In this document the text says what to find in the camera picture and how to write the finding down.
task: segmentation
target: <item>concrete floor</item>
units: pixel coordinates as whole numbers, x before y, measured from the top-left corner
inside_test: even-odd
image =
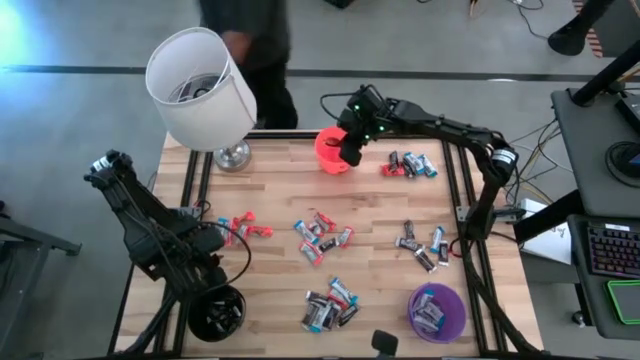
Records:
[[[542,34],[575,14],[570,0],[545,5],[542,11],[527,13]],[[595,58],[589,49],[572,58],[555,54],[528,33],[516,8],[506,1],[481,0],[481,16],[474,20],[468,19],[467,6],[467,0],[357,0],[346,11],[337,11],[321,0],[290,1],[291,68],[595,74],[610,61]],[[198,23],[195,1],[187,0],[4,0],[0,65],[145,66],[162,40]],[[318,105],[321,94],[369,82],[386,96],[499,129],[508,139],[552,119],[552,91],[581,85],[294,77],[289,87],[300,127],[332,124]],[[0,109],[0,199],[15,219],[84,244],[77,258],[51,256],[16,354],[42,351],[48,359],[103,355],[130,262],[121,226],[82,175],[110,148],[133,156],[142,181],[157,168],[165,132],[144,77],[2,73],[0,68]],[[535,138],[520,144],[533,147]],[[550,143],[546,153],[569,165],[561,138]],[[521,154],[528,156],[525,150]],[[541,160],[537,168],[546,166]],[[572,175],[564,170],[534,183],[552,198],[575,188]],[[535,198],[521,191],[525,196]],[[532,279],[545,271],[539,265],[526,269],[534,273]],[[577,309],[571,285],[530,285],[547,350],[640,358],[634,351],[637,345],[605,340],[570,323],[567,314]]]

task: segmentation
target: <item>wooden tabletop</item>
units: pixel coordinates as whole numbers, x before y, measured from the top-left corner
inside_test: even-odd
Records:
[[[205,219],[232,218],[253,211],[256,225],[272,226],[269,239],[249,238],[253,261],[249,271],[233,284],[247,300],[244,324],[220,343],[206,343],[189,331],[183,354],[200,357],[322,357],[374,356],[370,346],[375,329],[400,340],[398,357],[473,356],[478,354],[462,262],[452,258],[450,266],[427,274],[413,255],[397,249],[393,242],[403,234],[402,224],[411,219],[417,240],[428,246],[436,226],[443,226],[445,239],[456,238],[442,145],[437,140],[381,140],[363,148],[357,168],[340,176],[320,170],[312,140],[250,140],[253,159],[240,173],[213,169],[207,200],[212,204]],[[437,167],[433,179],[389,178],[380,175],[388,154],[425,153]],[[158,170],[155,195],[167,206],[180,202],[189,150],[168,137]],[[471,161],[475,187],[482,179]],[[195,176],[195,200],[201,164]],[[457,176],[462,186],[462,176]],[[298,250],[300,235],[292,229],[298,220],[309,221],[321,211],[338,224],[351,226],[355,237],[348,249],[336,248],[313,267]],[[512,235],[507,226],[498,231]],[[500,305],[514,325],[538,348],[542,348],[531,297],[515,243],[492,236],[487,241]],[[229,278],[243,267],[242,247],[224,248],[222,267]],[[326,293],[328,282],[338,276],[359,296],[361,311],[341,329],[311,334],[300,326],[307,290]],[[411,329],[406,312],[411,293],[427,282],[454,289],[467,310],[467,325],[454,343],[439,345],[420,339]],[[131,344],[160,305],[164,282],[152,282],[135,270],[129,288],[116,349]],[[488,311],[483,318],[490,344],[494,344]],[[168,345],[173,339],[169,332]]]

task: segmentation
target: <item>lamp base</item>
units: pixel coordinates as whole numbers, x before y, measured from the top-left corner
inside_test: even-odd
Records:
[[[251,148],[246,141],[213,152],[213,160],[220,170],[225,172],[238,172],[249,165],[251,161]]]

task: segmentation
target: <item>white paper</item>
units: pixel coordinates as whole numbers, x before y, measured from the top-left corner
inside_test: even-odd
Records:
[[[547,207],[539,202],[524,199],[520,207],[527,210],[525,218]],[[522,251],[550,260],[571,265],[571,234],[567,223],[558,225],[524,243]]]

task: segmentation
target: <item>computer keyboard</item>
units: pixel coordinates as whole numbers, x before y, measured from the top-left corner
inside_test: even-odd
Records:
[[[626,226],[589,223],[594,274],[640,279],[640,232]]]

